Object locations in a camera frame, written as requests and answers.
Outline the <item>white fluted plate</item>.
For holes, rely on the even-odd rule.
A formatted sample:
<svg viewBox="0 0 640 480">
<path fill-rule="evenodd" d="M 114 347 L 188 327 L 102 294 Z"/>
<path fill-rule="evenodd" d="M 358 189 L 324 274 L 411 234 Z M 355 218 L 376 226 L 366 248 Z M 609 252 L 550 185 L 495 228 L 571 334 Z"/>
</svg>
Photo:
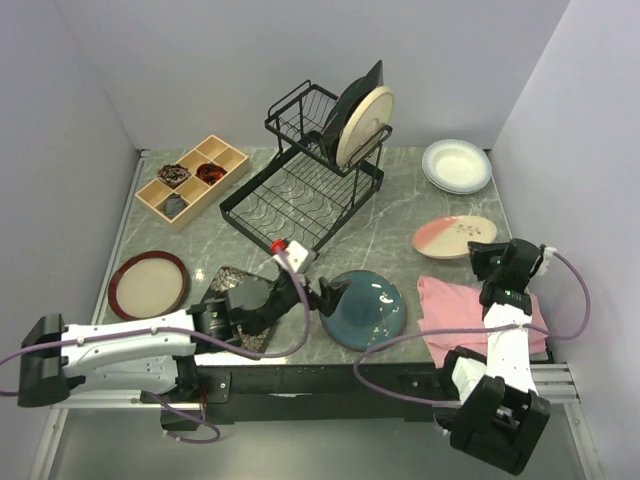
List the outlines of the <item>white fluted plate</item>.
<svg viewBox="0 0 640 480">
<path fill-rule="evenodd" d="M 442 177 L 441 175 L 424 172 L 426 178 L 436 187 L 448 193 L 457 195 L 469 195 L 481 191 L 491 179 L 489 172 L 484 172 L 478 179 L 472 181 L 452 181 Z"/>
</svg>

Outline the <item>teal brown rimmed plate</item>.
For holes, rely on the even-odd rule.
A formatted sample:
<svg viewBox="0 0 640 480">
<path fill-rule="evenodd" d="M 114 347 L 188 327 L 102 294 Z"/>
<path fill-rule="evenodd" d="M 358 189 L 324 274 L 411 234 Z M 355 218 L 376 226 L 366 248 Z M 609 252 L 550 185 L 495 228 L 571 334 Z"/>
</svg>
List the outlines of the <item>teal brown rimmed plate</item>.
<svg viewBox="0 0 640 480">
<path fill-rule="evenodd" d="M 319 314 L 322 325 L 339 345 L 363 352 L 399 336 L 406 325 L 407 308 L 397 287 L 367 270 L 344 272 L 333 282 L 348 282 L 330 316 Z"/>
</svg>

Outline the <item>black square floral plate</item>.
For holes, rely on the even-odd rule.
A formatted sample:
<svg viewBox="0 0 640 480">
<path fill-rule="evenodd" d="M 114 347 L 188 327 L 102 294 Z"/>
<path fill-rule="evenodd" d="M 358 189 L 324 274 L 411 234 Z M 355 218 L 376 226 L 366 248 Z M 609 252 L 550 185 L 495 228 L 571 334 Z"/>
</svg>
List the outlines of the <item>black square floral plate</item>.
<svg viewBox="0 0 640 480">
<path fill-rule="evenodd" d="M 220 267 L 200 302 L 205 303 L 211 299 L 222 298 L 226 290 L 235 287 L 246 278 L 263 280 L 261 276 L 236 267 Z M 226 325 L 222 328 L 222 339 L 254 353 L 265 353 L 274 333 L 273 328 L 267 328 L 259 335 L 251 336 L 244 333 L 239 326 Z"/>
</svg>

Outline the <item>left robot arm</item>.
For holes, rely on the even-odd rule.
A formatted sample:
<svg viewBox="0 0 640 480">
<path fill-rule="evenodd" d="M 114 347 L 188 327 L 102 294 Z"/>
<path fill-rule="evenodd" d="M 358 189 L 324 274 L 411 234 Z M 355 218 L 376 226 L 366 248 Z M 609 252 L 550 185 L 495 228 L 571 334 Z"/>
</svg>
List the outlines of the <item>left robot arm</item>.
<svg viewBox="0 0 640 480">
<path fill-rule="evenodd" d="M 19 406 L 63 402 L 74 394 L 141 390 L 172 401 L 193 399 L 200 388 L 195 358 L 227 351 L 265 358 L 242 345 L 234 330 L 251 336 L 273 327 L 294 306 L 331 314 L 346 281 L 320 279 L 311 289 L 302 275 L 281 271 L 275 280 L 246 277 L 221 295 L 187 309 L 111 325 L 67 325 L 61 315 L 41 317 L 21 343 Z"/>
</svg>

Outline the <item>round red rimmed plate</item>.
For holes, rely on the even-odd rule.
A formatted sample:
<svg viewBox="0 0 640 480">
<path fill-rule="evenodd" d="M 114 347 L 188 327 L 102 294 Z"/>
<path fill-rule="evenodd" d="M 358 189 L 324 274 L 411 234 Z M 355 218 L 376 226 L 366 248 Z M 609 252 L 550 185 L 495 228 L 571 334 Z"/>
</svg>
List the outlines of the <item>round red rimmed plate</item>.
<svg viewBox="0 0 640 480">
<path fill-rule="evenodd" d="M 189 289 L 184 263 L 174 254 L 152 250 L 129 258 L 111 277 L 108 303 L 126 321 L 168 314 Z"/>
</svg>

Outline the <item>pink and cream plate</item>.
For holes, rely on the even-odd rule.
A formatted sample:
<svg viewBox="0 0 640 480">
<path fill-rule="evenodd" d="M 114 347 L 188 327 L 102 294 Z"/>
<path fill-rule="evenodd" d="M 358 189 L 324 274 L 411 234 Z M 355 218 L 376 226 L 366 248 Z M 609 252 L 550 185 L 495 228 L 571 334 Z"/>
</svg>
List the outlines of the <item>pink and cream plate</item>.
<svg viewBox="0 0 640 480">
<path fill-rule="evenodd" d="M 470 241 L 491 243 L 497 227 L 489 219 L 475 215 L 447 216 L 421 226 L 411 244 L 420 254 L 433 259 L 457 259 L 468 254 Z"/>
</svg>

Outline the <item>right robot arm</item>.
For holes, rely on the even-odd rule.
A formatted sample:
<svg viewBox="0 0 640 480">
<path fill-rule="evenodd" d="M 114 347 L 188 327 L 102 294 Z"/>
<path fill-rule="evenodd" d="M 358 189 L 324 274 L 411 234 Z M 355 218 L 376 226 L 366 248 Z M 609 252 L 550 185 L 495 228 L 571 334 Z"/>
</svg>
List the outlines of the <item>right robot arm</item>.
<svg viewBox="0 0 640 480">
<path fill-rule="evenodd" d="M 481 320 L 487 353 L 448 352 L 439 374 L 444 395 L 459 399 L 450 444 L 511 475 L 525 469 L 551 416 L 530 365 L 533 303 L 526 289 L 543 260 L 542 248 L 522 239 L 469 242 L 474 275 L 482 283 Z"/>
</svg>

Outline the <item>beige front plate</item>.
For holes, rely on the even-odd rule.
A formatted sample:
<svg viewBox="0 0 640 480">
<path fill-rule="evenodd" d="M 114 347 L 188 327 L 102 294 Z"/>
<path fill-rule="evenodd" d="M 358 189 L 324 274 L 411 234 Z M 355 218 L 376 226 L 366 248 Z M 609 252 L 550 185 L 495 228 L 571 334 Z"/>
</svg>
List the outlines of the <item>beige front plate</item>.
<svg viewBox="0 0 640 480">
<path fill-rule="evenodd" d="M 395 94 L 388 86 L 371 91 L 358 105 L 344 127 L 336 151 L 336 164 L 346 168 L 359 162 L 375 145 L 379 130 L 390 124 Z"/>
</svg>

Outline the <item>cream round plate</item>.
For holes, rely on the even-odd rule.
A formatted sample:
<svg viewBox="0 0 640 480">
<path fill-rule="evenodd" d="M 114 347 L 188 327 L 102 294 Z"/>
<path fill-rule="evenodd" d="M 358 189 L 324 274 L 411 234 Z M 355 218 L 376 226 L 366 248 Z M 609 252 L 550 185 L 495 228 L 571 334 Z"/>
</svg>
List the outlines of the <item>cream round plate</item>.
<svg viewBox="0 0 640 480">
<path fill-rule="evenodd" d="M 424 152 L 421 167 L 452 181 L 472 181 L 484 172 L 492 177 L 488 155 L 479 147 L 462 140 L 446 139 L 431 144 Z"/>
</svg>

